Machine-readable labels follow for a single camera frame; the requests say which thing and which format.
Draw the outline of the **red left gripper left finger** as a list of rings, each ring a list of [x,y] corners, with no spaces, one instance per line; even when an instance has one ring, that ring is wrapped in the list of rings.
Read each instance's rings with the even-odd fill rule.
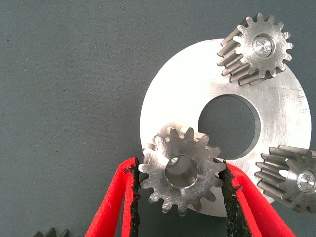
[[[112,237],[115,233],[121,204],[123,222],[121,235],[137,237],[140,224],[139,161],[136,157],[125,160],[117,168],[106,195],[85,234],[87,237]]]

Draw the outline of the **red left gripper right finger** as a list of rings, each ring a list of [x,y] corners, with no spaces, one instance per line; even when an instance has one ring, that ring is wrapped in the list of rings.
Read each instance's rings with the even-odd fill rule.
[[[266,198],[239,168],[226,164],[219,173],[229,237],[294,237]]]

